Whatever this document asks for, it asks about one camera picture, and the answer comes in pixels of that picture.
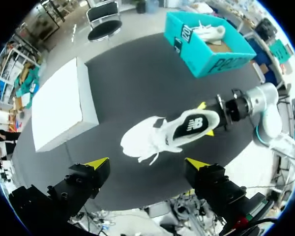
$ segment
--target white sneaker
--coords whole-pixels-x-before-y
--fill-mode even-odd
[[[192,29],[193,32],[198,35],[204,42],[209,42],[215,45],[221,45],[221,39],[224,37],[226,31],[224,26],[203,26],[200,21],[199,26]]]
[[[138,162],[156,154],[149,164],[152,165],[160,152],[181,152],[179,146],[201,138],[215,129],[219,122],[216,112],[201,109],[185,111],[170,122],[164,117],[149,117],[129,129],[120,145],[124,154],[137,157]]]

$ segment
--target teal shoe box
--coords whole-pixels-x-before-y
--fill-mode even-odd
[[[195,33],[193,27],[223,25],[226,33],[223,42],[231,53],[215,53]],[[240,68],[256,56],[255,51],[226,20],[206,14],[169,12],[166,16],[165,37],[196,77]]]

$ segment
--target white foam board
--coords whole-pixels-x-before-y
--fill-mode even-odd
[[[50,151],[99,124],[88,68],[74,58],[56,71],[32,101],[36,152]]]

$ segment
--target person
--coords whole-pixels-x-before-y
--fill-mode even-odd
[[[16,141],[18,140],[21,133],[19,132],[8,132],[0,129],[0,142],[4,141]]]

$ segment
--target table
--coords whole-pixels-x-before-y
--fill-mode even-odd
[[[49,152],[35,153],[29,120],[13,156],[18,181],[26,187],[33,184],[46,193],[74,163],[109,157],[111,174],[95,200],[88,200],[88,211],[142,207],[190,189],[183,175],[186,157],[225,166],[252,140],[253,127],[245,119],[228,132],[221,128],[215,137],[184,145],[181,153],[161,153],[152,166],[150,160],[138,163],[125,156],[120,146],[124,133],[147,117],[196,108],[216,94],[230,99],[233,88],[259,85],[250,63],[195,79],[161,33],[110,49],[86,66],[99,125]]]

